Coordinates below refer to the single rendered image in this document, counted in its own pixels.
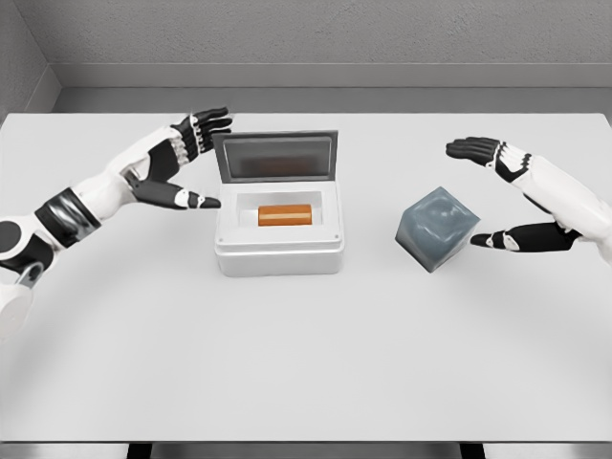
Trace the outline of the orange rectangular block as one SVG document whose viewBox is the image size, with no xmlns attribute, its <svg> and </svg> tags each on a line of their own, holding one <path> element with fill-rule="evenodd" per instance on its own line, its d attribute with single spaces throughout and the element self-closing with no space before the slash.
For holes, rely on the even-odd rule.
<svg viewBox="0 0 612 459">
<path fill-rule="evenodd" d="M 313 223 L 312 206 L 308 204 L 260 206 L 257 223 L 259 227 L 308 226 Z"/>
</svg>

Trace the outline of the grey-blue cube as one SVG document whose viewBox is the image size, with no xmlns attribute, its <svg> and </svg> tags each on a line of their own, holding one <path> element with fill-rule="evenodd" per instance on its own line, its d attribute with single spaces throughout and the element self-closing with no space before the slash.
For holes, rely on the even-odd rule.
<svg viewBox="0 0 612 459">
<path fill-rule="evenodd" d="M 395 240 L 433 273 L 469 242 L 480 218 L 442 186 L 407 208 Z"/>
</svg>

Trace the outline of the white box with open lid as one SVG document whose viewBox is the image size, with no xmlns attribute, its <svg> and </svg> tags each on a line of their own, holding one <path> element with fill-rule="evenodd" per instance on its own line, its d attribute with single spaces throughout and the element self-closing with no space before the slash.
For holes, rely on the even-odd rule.
<svg viewBox="0 0 612 459">
<path fill-rule="evenodd" d="M 336 130 L 214 136 L 222 202 L 215 253 L 223 274 L 340 270 L 338 136 Z"/>
</svg>

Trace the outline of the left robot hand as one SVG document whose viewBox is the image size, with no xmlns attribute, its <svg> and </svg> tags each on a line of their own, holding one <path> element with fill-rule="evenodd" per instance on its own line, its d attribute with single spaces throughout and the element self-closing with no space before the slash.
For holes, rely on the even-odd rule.
<svg viewBox="0 0 612 459">
<path fill-rule="evenodd" d="M 169 180 L 182 167 L 213 149 L 212 137 L 228 134 L 232 118 L 226 107 L 187 115 L 181 122 L 164 126 L 123 151 L 108 166 L 127 186 L 132 201 L 160 208 L 213 208 L 221 202 L 204 197 Z"/>
</svg>

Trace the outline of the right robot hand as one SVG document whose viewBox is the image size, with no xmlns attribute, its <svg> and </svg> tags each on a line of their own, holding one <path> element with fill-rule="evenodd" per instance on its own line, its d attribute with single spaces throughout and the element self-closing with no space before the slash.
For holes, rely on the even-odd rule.
<svg viewBox="0 0 612 459">
<path fill-rule="evenodd" d="M 494 171 L 553 218 L 548 223 L 476 234 L 470 240 L 474 246 L 513 252 L 549 252 L 568 251 L 577 240 L 594 243 L 593 230 L 600 222 L 599 197 L 544 157 L 507 142 L 481 137 L 450 142 L 446 145 L 446 154 Z"/>
</svg>

